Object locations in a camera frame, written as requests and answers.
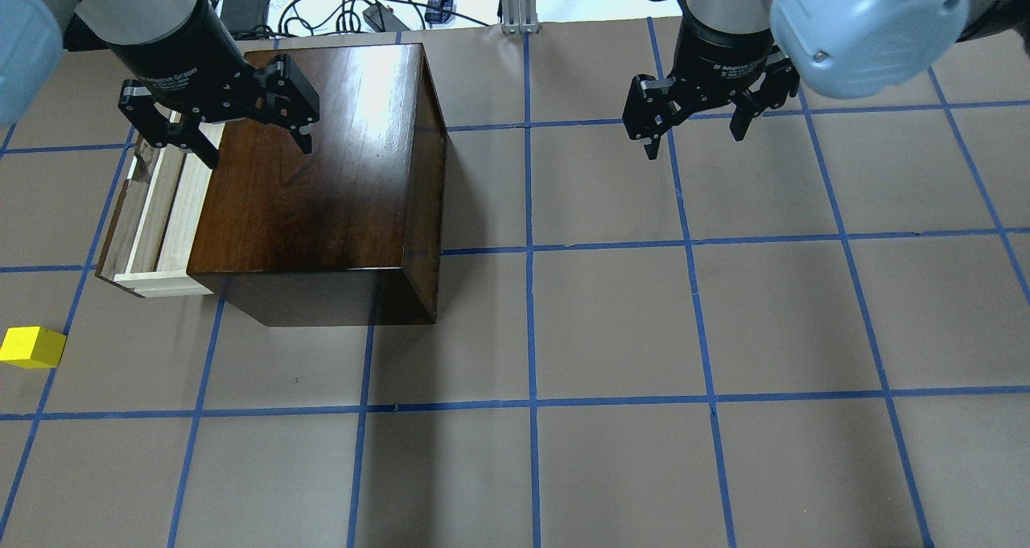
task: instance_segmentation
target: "wood grain surface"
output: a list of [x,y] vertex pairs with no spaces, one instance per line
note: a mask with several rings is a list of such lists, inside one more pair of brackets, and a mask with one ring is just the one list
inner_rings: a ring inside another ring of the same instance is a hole
[[269,326],[434,321],[446,131],[422,46],[246,58],[276,54],[318,91],[312,153],[228,124],[190,276]]

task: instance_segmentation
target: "grid of blue tape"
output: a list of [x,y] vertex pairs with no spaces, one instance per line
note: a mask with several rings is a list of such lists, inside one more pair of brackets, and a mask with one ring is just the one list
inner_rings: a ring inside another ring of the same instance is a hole
[[[648,31],[651,38],[651,46],[654,53],[655,68],[659,75],[662,75],[661,57],[658,50],[657,38],[655,36],[654,23],[650,18],[647,20]],[[397,35],[397,42],[401,42],[401,34]],[[527,372],[529,397],[524,400],[492,400],[492,401],[468,401],[436,404],[400,404],[400,405],[369,405],[369,383],[372,368],[373,343],[375,340],[375,328],[369,327],[366,335],[365,362],[362,378],[360,403],[350,406],[323,406],[323,407],[299,407],[299,408],[259,408],[259,409],[206,409],[204,399],[207,391],[208,378],[210,376],[211,364],[217,345],[218,333],[221,326],[221,316],[225,310],[224,301],[219,300],[215,309],[214,319],[211,326],[211,335],[208,344],[207,354],[204,362],[204,369],[201,384],[197,393],[197,401],[192,410],[152,410],[152,411],[107,411],[107,412],[46,412],[46,401],[49,397],[50,388],[57,369],[48,372],[44,383],[39,403],[34,413],[25,414],[0,414],[0,421],[31,421],[29,435],[23,449],[19,466],[15,471],[13,482],[4,504],[2,516],[0,516],[0,540],[3,539],[7,522],[10,518],[19,486],[21,485],[25,468],[29,461],[36,433],[41,421],[59,420],[89,420],[89,419],[142,419],[142,418],[191,418],[190,436],[183,456],[179,482],[176,489],[175,503],[173,508],[172,523],[169,528],[167,546],[175,545],[178,533],[178,522],[181,516],[183,499],[190,478],[190,468],[193,460],[193,450],[197,441],[197,433],[200,422],[204,417],[247,417],[247,416],[272,416],[272,415],[320,415],[320,414],[355,414],[358,416],[357,433],[354,448],[353,480],[351,484],[351,504],[349,510],[349,523],[347,527],[346,546],[352,548],[355,545],[357,512],[360,498],[362,466],[364,456],[365,427],[368,414],[376,413],[420,413],[433,411],[455,411],[468,409],[526,409],[529,415],[529,455],[531,474],[531,502],[533,502],[533,539],[534,547],[541,548],[544,538],[541,530],[541,500],[540,500],[540,449],[537,412],[540,408],[549,407],[581,407],[581,406],[648,406],[648,405],[707,405],[711,413],[711,429],[713,436],[713,453],[716,458],[717,479],[723,508],[723,517],[726,527],[728,545],[731,548],[736,546],[735,530],[732,518],[732,506],[727,482],[725,461],[722,453],[722,438],[719,426],[718,405],[720,403],[756,403],[756,402],[784,402],[784,401],[829,401],[829,400],[862,400],[882,399],[887,406],[890,416],[891,427],[894,432],[895,442],[898,448],[899,458],[904,472],[905,481],[908,486],[913,509],[919,523],[923,543],[926,547],[933,546],[926,516],[923,512],[920,501],[919,488],[913,475],[908,460],[907,451],[904,444],[904,437],[897,418],[894,400],[897,398],[927,398],[927,397],[954,397],[954,396],[974,396],[974,395],[1005,395],[1005,393],[1030,393],[1030,385],[998,385],[998,386],[956,386],[937,388],[917,388],[917,389],[893,389],[887,377],[877,343],[876,331],[869,317],[868,307],[865,303],[862,282],[855,266],[854,255],[851,251],[851,241],[854,240],[879,240],[879,239],[899,239],[899,237],[1000,237],[1004,244],[1005,251],[1012,264],[1016,281],[1021,286],[1028,303],[1030,303],[1030,285],[1027,283],[1025,270],[1019,263],[1011,243],[1008,239],[1012,234],[1030,234],[1030,228],[1005,228],[998,215],[989,192],[980,175],[973,157],[965,144],[961,131],[952,110],[954,108],[1005,108],[1005,107],[1030,107],[1030,101],[986,101],[974,104],[950,104],[941,90],[940,82],[934,71],[929,71],[934,89],[940,101],[937,105],[901,105],[901,107],[869,107],[869,108],[822,108],[813,110],[809,108],[803,92],[799,96],[801,109],[797,111],[777,111],[768,112],[766,115],[802,115],[812,138],[813,148],[816,152],[820,171],[829,197],[833,217],[836,222],[837,233],[834,235],[812,235],[812,236],[784,236],[784,237],[721,237],[721,239],[693,239],[690,236],[688,215],[683,200],[683,189],[680,181],[679,164],[677,162],[676,140],[673,134],[667,137],[667,147],[671,157],[671,171],[673,173],[674,186],[677,196],[677,206],[680,214],[680,225],[683,232],[681,240],[662,241],[626,241],[617,243],[593,243],[593,244],[534,244],[533,239],[533,149],[531,131],[535,127],[574,127],[574,126],[597,126],[597,124],[621,124],[621,119],[570,119],[569,122],[531,122],[530,108],[530,53],[529,35],[523,35],[523,85],[524,85],[524,115],[518,124],[490,124],[490,126],[465,126],[449,127],[449,131],[489,131],[522,129],[524,134],[524,170],[525,170],[525,246],[517,247],[495,247],[495,248],[448,248],[444,250],[445,255],[468,255],[468,254],[495,254],[495,253],[521,253],[525,254],[525,293],[526,293],[526,334],[527,334]],[[895,233],[849,233],[845,229],[844,220],[837,206],[830,181],[829,173],[825,164],[819,137],[816,134],[812,118],[814,115],[837,114],[838,112],[890,112],[890,111],[919,111],[919,110],[939,110],[948,116],[949,124],[955,138],[962,149],[962,155],[968,164],[969,171],[975,181],[981,196],[987,205],[994,229],[981,230],[941,230],[941,232],[895,232]],[[729,114],[701,114],[695,118],[728,118]],[[78,272],[80,273],[78,284],[72,299],[72,304],[68,311],[68,316],[64,327],[67,335],[74,323],[75,312],[85,286],[87,277],[90,270],[95,268],[97,247],[102,235],[103,225],[106,215],[110,210],[113,197],[117,190],[118,178],[125,170],[126,159],[133,145],[134,131],[129,131],[124,143],[118,144],[89,144],[89,145],[62,145],[61,147],[37,147],[37,148],[8,148],[11,137],[14,134],[15,126],[11,126],[2,144],[0,144],[0,160],[4,156],[23,155],[23,152],[61,152],[80,151],[80,149],[122,149],[118,160],[117,170],[111,178],[110,187],[107,192],[103,211],[96,226],[90,250],[85,261],[81,265],[42,265],[25,267],[3,267],[0,268],[0,275],[7,273],[33,273],[33,272]],[[869,345],[871,346],[873,363],[880,376],[881,387],[877,390],[859,391],[814,391],[814,392],[783,392],[783,393],[719,393],[716,389],[712,375],[711,359],[708,351],[708,341],[705,332],[705,314],[702,296],[697,286],[696,272],[694,268],[693,248],[703,244],[772,244],[789,242],[809,241],[838,241],[845,251],[848,267],[855,287],[855,295],[860,306],[862,319],[865,324]],[[577,250],[599,250],[599,248],[648,248],[648,247],[684,247],[685,259],[689,276],[691,297],[694,306],[695,324],[697,327],[698,339],[700,342],[701,364],[705,373],[706,393],[691,396],[656,396],[656,397],[622,397],[622,398],[570,398],[570,399],[540,399],[537,395],[537,354],[536,354],[536,324],[534,309],[534,254],[536,252],[554,251],[577,251]]]

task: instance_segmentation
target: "yellow block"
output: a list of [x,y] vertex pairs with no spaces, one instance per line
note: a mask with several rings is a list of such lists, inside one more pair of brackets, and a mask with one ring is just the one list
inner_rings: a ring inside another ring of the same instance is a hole
[[0,346],[0,363],[48,369],[61,363],[65,336],[42,327],[12,327]]

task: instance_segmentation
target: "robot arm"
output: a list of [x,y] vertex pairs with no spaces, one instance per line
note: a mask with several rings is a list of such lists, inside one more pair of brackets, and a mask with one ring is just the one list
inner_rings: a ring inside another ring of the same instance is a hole
[[[247,64],[207,0],[0,0],[0,5],[10,8],[0,12],[0,23],[32,15],[22,28],[0,30],[15,35],[14,42],[0,44],[0,71],[11,71],[19,61],[24,65],[22,72],[0,75],[7,79],[0,81],[4,100],[18,93],[0,111],[11,119],[0,124],[14,122],[28,108],[56,67],[61,32],[74,11],[136,74],[123,83],[118,109],[153,147],[190,149],[213,169],[218,152],[200,124],[246,116],[285,127],[299,147],[311,152],[310,129],[319,117],[316,91],[289,57],[277,56],[262,70]],[[42,38],[33,31],[41,31]],[[169,122],[158,104],[180,112],[180,119]]]
[[740,141],[755,116],[796,96],[802,78],[827,97],[871,96],[924,71],[956,39],[1020,23],[1025,31],[1030,20],[1030,0],[677,1],[672,70],[665,79],[633,77],[622,114],[651,160],[662,134],[695,112],[735,104],[730,131]]

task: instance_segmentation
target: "wooden box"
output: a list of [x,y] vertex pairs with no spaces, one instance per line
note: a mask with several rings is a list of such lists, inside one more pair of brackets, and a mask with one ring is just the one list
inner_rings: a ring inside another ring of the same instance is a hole
[[140,144],[97,276],[137,296],[218,294],[269,327],[435,321],[447,136],[422,46],[246,58],[275,54],[318,91],[313,152],[250,119],[225,124],[213,173]]

